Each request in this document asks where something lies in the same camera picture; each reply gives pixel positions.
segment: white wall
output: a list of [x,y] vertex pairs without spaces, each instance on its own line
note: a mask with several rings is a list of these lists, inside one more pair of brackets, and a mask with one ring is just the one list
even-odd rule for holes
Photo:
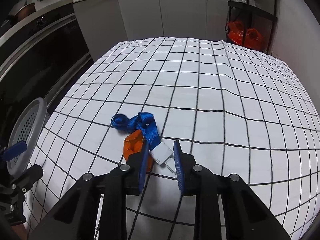
[[320,25],[303,0],[278,1],[272,55],[293,70],[320,113]]

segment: tablecloth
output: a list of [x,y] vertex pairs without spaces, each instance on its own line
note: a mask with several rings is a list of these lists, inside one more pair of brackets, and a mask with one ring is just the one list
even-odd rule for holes
[[[30,233],[82,174],[125,163],[127,134],[110,120],[140,111],[154,115],[169,147],[179,139],[213,173],[239,174],[292,239],[308,229],[320,208],[320,124],[292,70],[224,41],[159,37],[114,46],[55,109],[29,162],[44,170],[23,206]],[[193,239],[194,212],[195,198],[155,164],[143,193],[127,196],[128,239]],[[223,216],[221,230],[225,238]]]

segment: rolled blue strap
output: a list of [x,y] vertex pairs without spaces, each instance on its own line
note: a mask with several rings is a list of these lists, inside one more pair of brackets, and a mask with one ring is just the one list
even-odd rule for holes
[[128,133],[141,130],[150,145],[150,150],[153,150],[160,143],[160,137],[153,114],[140,112],[131,119],[124,114],[116,114],[111,119],[111,125],[118,130],[127,131]]

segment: orange cloth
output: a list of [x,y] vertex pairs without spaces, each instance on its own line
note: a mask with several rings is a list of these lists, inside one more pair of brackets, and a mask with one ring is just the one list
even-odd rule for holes
[[[124,139],[123,146],[123,156],[126,161],[128,157],[133,153],[138,153],[141,151],[143,145],[143,135],[141,130],[136,130],[132,134],[129,134],[126,139]],[[153,159],[148,156],[147,172],[150,171]]]

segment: perforated gray basket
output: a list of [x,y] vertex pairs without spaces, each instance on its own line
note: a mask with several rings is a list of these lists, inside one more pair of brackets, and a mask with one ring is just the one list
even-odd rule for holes
[[33,100],[19,116],[10,135],[8,147],[25,141],[27,150],[7,162],[8,172],[13,177],[19,177],[27,168],[33,150],[44,126],[47,116],[47,103],[43,98]]

